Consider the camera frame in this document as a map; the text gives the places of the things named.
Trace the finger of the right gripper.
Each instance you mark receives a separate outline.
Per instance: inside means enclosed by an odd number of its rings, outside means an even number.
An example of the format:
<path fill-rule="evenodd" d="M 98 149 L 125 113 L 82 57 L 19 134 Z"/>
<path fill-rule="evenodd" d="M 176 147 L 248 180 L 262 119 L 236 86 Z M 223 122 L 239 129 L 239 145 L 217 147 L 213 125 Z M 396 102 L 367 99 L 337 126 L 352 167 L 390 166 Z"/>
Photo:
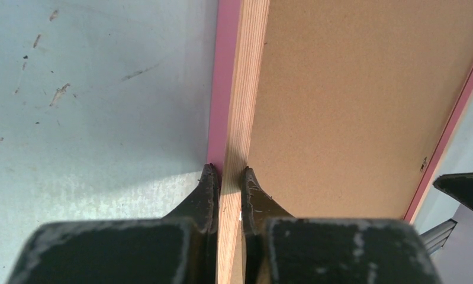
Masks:
<path fill-rule="evenodd" d="M 473 212 L 473 173 L 442 175 L 433 186 Z"/>

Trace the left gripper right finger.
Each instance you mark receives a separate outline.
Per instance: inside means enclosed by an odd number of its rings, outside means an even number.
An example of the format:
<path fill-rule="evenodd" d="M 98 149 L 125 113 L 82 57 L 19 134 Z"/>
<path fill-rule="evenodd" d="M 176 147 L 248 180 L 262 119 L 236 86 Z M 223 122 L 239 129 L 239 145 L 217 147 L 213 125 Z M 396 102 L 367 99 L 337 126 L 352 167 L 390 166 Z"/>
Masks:
<path fill-rule="evenodd" d="M 296 218 L 242 174 L 244 283 L 440 283 L 409 224 L 376 218 Z"/>

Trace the brown backing board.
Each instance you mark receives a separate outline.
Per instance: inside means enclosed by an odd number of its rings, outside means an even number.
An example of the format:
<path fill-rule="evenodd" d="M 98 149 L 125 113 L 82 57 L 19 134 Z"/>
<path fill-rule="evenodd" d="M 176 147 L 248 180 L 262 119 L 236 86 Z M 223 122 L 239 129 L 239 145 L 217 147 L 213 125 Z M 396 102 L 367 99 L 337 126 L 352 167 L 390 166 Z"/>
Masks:
<path fill-rule="evenodd" d="M 433 182 L 473 173 L 473 1 L 272 1 L 247 164 L 296 218 L 452 219 Z"/>

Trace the pink wooden picture frame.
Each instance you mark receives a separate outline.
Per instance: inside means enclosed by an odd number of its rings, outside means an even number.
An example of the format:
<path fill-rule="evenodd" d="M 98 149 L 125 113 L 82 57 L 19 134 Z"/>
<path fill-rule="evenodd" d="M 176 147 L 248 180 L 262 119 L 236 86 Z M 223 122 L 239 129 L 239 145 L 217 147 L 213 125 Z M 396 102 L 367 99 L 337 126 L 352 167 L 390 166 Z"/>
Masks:
<path fill-rule="evenodd" d="M 216 139 L 225 140 L 221 163 L 217 283 L 230 283 L 233 272 L 240 272 L 243 282 L 242 174 L 248 167 L 271 2 L 223 1 L 218 15 L 216 59 L 222 59 L 225 36 L 231 37 L 234 53 L 228 57 L 231 81 L 226 133 L 212 131 L 209 139 L 211 158 L 215 156 Z"/>

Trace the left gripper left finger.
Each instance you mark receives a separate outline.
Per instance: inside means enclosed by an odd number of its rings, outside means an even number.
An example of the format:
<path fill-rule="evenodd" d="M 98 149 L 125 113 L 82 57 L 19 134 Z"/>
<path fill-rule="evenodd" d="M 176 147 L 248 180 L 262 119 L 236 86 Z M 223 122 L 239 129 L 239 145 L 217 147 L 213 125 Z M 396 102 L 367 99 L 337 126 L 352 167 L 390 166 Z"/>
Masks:
<path fill-rule="evenodd" d="M 216 283 L 219 182 L 212 164 L 159 219 L 44 224 L 8 283 Z"/>

